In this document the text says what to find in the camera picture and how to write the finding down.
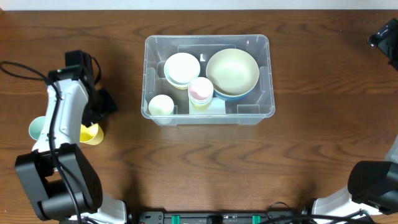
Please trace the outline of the light blue cup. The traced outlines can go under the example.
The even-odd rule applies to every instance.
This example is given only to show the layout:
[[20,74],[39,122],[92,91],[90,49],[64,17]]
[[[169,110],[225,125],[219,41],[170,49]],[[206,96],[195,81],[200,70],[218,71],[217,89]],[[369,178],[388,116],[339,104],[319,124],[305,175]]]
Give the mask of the light blue cup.
[[198,99],[194,98],[192,95],[189,95],[188,97],[189,97],[189,100],[195,105],[206,105],[212,100],[212,97],[209,97],[205,100],[198,100]]

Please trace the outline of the dark blue bowl front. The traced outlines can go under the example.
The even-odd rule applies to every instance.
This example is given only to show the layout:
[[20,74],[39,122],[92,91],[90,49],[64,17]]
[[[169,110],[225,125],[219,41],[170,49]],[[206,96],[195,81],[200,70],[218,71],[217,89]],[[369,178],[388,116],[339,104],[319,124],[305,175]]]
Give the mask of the dark blue bowl front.
[[214,94],[226,101],[238,101],[253,92],[257,83],[249,82],[212,82]]

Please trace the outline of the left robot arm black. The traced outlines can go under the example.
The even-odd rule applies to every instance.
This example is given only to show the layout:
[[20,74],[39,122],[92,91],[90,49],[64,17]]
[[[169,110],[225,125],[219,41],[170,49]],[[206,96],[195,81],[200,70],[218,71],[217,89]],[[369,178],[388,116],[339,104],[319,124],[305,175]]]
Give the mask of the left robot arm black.
[[100,80],[90,54],[65,53],[65,67],[44,78],[49,102],[44,127],[32,151],[16,159],[15,170],[37,217],[61,223],[129,223],[122,200],[103,193],[100,178],[80,149],[80,129],[118,107]]

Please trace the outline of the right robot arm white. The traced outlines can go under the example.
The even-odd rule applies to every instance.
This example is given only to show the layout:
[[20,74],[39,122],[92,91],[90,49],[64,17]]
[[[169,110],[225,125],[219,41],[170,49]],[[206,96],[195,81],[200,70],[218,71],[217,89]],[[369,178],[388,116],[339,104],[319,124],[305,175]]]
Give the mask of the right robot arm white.
[[317,198],[303,211],[315,223],[363,221],[366,215],[397,213],[397,141],[383,161],[360,161],[352,169],[348,185]]

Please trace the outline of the small yellow bowl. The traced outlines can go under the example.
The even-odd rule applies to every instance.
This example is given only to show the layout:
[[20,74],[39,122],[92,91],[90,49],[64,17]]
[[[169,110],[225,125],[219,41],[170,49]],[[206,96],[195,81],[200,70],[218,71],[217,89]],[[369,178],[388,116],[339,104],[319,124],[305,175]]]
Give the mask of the small yellow bowl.
[[181,84],[176,84],[173,82],[170,82],[170,84],[179,90],[187,90],[188,89],[188,84],[181,85]]

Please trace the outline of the cream white cup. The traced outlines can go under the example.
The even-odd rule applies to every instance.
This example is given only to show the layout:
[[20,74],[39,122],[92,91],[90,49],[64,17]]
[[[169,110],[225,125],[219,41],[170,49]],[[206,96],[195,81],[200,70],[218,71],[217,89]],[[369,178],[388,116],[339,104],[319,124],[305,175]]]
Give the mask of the cream white cup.
[[157,95],[149,102],[151,115],[170,115],[174,112],[174,101],[168,95]]

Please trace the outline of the small grey-blue bowl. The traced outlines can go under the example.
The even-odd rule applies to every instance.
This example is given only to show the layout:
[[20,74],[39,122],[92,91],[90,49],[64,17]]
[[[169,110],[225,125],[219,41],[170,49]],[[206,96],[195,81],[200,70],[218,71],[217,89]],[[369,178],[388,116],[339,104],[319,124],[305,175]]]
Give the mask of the small grey-blue bowl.
[[189,84],[189,83],[177,83],[176,81],[174,81],[174,80],[172,79],[172,77],[170,76],[170,72],[168,72],[167,70],[164,70],[164,74],[165,74],[166,80],[167,80],[169,83],[170,83],[170,82],[173,82],[173,83],[181,84],[181,85],[183,85],[183,84]]

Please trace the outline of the yellow cup front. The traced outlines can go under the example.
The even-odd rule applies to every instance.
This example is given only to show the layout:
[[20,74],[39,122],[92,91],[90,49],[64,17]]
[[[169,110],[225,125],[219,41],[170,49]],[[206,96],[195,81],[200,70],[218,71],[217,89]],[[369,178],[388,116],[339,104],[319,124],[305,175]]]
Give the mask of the yellow cup front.
[[90,127],[81,125],[80,142],[92,146],[100,144],[104,139],[104,132],[99,124],[93,124]]

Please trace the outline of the small white bowl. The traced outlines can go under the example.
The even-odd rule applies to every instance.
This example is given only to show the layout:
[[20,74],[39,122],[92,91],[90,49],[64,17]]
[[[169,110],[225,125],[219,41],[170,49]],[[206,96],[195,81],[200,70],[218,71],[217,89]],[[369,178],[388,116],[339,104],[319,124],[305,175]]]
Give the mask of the small white bowl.
[[189,84],[199,76],[200,70],[198,59],[185,52],[173,54],[164,65],[165,77],[177,85]]

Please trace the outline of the yellow cup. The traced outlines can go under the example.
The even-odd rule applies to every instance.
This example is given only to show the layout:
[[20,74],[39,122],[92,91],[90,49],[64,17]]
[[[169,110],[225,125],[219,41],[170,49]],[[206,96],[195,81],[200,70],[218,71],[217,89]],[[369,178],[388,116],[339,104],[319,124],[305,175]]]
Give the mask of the yellow cup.
[[193,107],[193,108],[195,108],[196,110],[205,110],[205,109],[207,109],[210,105],[211,105],[211,103],[210,102],[207,102],[207,103],[203,103],[203,104],[197,104],[197,103],[190,103],[190,105]]
[[81,125],[80,142],[92,146],[100,144],[104,139],[104,132],[99,124],[93,124],[90,127]]

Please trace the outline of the mint green cup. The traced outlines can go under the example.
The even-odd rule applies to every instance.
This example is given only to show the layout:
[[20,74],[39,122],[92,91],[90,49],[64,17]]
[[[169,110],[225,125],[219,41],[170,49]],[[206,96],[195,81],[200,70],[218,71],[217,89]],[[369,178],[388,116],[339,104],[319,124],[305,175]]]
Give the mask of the mint green cup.
[[43,130],[44,127],[44,123],[45,123],[45,116],[39,116],[37,118],[35,118],[29,125],[29,136],[33,139],[33,140],[38,140],[38,138],[40,137],[40,134]]

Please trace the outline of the large beige bowl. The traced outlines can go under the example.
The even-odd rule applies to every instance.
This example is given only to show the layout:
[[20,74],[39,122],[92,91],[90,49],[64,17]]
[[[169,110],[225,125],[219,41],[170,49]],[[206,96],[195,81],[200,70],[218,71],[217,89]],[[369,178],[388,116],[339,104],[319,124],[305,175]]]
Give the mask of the large beige bowl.
[[224,49],[209,59],[206,77],[217,93],[235,98],[246,95],[256,86],[259,67],[249,53],[239,49]]

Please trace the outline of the pink cup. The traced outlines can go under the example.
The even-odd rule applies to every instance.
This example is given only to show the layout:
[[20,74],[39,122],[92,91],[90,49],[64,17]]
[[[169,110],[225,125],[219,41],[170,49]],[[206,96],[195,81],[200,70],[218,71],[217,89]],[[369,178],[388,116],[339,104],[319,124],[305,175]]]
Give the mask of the pink cup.
[[194,79],[188,86],[188,95],[196,101],[205,101],[213,96],[212,82],[205,77]]

